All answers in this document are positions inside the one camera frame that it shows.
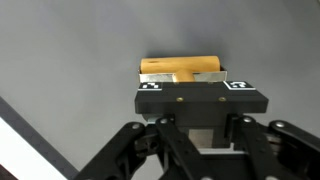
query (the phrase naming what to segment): gray surface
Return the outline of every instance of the gray surface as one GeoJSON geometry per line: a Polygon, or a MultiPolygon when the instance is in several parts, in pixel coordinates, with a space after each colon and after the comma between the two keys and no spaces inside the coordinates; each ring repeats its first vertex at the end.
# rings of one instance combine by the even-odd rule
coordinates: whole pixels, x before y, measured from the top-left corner
{"type": "MultiPolygon", "coordinates": [[[[4,120],[5,123],[11,126],[11,128],[16,131],[27,143],[29,143],[31,147],[38,151],[38,153],[41,154],[49,163],[51,163],[53,167],[60,171],[64,177],[67,179],[72,179],[78,174],[79,171],[1,97],[0,119],[1,121],[4,120]]],[[[17,149],[15,149],[13,153],[20,154],[19,150],[17,149]]]]}
{"type": "MultiPolygon", "coordinates": [[[[193,73],[197,82],[217,82],[227,80],[227,71],[193,73]]],[[[139,74],[140,82],[174,82],[174,73],[170,74],[139,74]]]]}
{"type": "MultiPolygon", "coordinates": [[[[134,114],[143,57],[218,55],[320,137],[315,0],[0,1],[0,94],[81,169],[134,114]]],[[[137,179],[156,179],[148,162],[137,179]]]]}

